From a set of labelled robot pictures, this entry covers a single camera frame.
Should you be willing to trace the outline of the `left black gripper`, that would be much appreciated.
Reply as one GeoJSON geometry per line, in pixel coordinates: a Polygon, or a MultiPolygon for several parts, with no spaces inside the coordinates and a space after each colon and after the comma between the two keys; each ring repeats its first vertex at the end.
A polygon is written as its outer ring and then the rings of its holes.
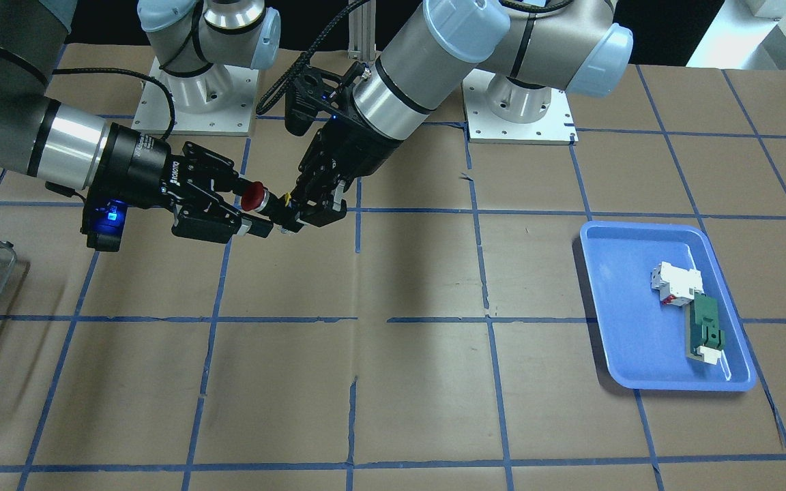
{"type": "Polygon", "coordinates": [[[344,194],[352,181],[374,174],[402,143],[369,125],[346,120],[325,122],[297,166],[297,220],[316,227],[343,220],[347,214],[344,194]]]}

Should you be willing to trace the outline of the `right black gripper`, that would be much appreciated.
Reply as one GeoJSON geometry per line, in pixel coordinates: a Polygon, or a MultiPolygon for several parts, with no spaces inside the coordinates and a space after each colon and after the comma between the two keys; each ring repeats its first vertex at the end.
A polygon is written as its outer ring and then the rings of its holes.
{"type": "MultiPolygon", "coordinates": [[[[212,192],[232,193],[240,198],[260,198],[259,181],[239,174],[231,159],[194,142],[183,146],[185,175],[182,198],[202,198],[212,192]]],[[[171,174],[171,146],[164,140],[112,123],[96,174],[89,187],[91,203],[118,200],[141,209],[166,206],[162,181],[171,174]]],[[[212,203],[207,208],[193,204],[171,204],[177,237],[212,243],[228,243],[234,236],[268,237],[274,223],[250,215],[228,204],[212,203]]]]}

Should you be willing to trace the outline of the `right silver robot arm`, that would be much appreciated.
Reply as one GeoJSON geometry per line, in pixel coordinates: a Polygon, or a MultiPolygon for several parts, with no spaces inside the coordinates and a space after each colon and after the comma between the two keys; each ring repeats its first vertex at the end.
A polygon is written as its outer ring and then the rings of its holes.
{"type": "Polygon", "coordinates": [[[0,168],[83,196],[90,248],[121,247],[130,208],[168,209],[172,233],[266,237],[272,195],[231,159],[169,137],[248,136],[280,14],[262,1],[140,1],[153,65],[63,68],[75,1],[0,1],[0,168]]]}

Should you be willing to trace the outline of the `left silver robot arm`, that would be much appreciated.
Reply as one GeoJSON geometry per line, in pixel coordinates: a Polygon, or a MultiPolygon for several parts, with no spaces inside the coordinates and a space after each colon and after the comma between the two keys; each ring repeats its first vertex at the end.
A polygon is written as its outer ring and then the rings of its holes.
{"type": "Polygon", "coordinates": [[[286,128],[308,131],[330,115],[283,198],[280,224],[297,232],[347,214],[344,194],[375,173],[474,69],[496,84],[603,97],[634,46],[614,1],[424,1],[371,64],[343,75],[303,60],[286,96],[286,128]]]}

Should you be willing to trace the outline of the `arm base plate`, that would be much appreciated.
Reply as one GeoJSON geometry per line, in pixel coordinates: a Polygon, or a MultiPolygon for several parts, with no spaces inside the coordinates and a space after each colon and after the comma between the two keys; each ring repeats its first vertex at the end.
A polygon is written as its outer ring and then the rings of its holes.
{"type": "Polygon", "coordinates": [[[570,145],[579,140],[562,90],[524,88],[482,70],[467,75],[462,90],[472,142],[570,145]]]}
{"type": "Polygon", "coordinates": [[[150,76],[168,87],[175,106],[174,136],[250,136],[260,71],[215,64],[192,78],[165,74],[154,59],[150,76]]]}

